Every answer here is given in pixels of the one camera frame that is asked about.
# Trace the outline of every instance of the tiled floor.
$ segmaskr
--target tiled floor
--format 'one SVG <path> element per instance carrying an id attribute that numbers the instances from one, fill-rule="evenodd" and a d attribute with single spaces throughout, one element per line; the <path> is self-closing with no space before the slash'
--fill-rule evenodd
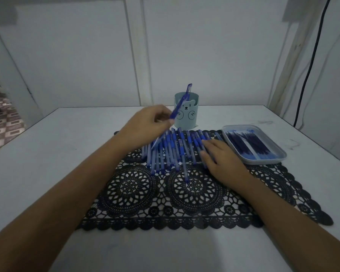
<path id="1" fill-rule="evenodd" d="M 9 99 L 0 97 L 0 147 L 24 132 L 23 120 Z"/>

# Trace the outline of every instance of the plastic tray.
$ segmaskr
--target plastic tray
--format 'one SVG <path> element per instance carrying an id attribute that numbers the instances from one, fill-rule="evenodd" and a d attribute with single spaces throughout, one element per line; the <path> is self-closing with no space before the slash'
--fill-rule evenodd
<path id="1" fill-rule="evenodd" d="M 258 138 L 267 146 L 267 148 L 277 156 L 276 159 L 259 159 L 259 160 L 250 160 L 240 155 L 240 153 L 236 150 L 234 145 L 231 143 L 226 132 L 229 131 L 239 131 L 245 132 L 247 130 L 253 130 L 254 134 L 258 136 Z M 276 164 L 281 162 L 287 157 L 287 154 L 284 150 L 281 149 L 272 139 L 270 139 L 260 128 L 254 125 L 226 125 L 222 127 L 224 140 L 228 143 L 228 145 L 233 149 L 233 151 L 239 156 L 239 158 L 245 164 L 249 165 L 264 165 L 264 164 Z"/>

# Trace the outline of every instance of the forearm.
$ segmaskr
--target forearm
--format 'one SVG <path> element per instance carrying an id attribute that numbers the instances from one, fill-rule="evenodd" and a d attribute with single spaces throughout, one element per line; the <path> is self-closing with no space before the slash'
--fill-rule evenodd
<path id="1" fill-rule="evenodd" d="M 298 271 L 340 271 L 340 241 L 250 176 L 240 194 Z"/>
<path id="2" fill-rule="evenodd" d="M 0 271 L 46 271 L 126 154 L 101 146 L 0 232 Z"/>

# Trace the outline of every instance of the table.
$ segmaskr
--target table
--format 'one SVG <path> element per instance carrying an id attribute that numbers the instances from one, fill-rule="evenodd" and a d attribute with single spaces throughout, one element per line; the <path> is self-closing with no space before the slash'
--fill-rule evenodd
<path id="1" fill-rule="evenodd" d="M 0 229 L 107 141 L 141 107 L 60 108 L 0 148 Z M 340 240 L 340 161 L 265 106 L 200 106 L 199 129 L 260 127 L 283 164 L 334 220 Z M 85 232 L 51 271 L 291 271 L 263 227 Z"/>

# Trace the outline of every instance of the pen holder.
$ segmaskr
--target pen holder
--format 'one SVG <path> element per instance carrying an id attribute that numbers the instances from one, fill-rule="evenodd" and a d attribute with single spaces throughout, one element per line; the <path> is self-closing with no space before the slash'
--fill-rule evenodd
<path id="1" fill-rule="evenodd" d="M 174 97 L 176 106 L 185 92 L 178 92 Z M 189 101 L 184 101 L 175 118 L 175 127 L 190 130 L 196 127 L 196 116 L 198 115 L 199 95 L 191 92 Z"/>

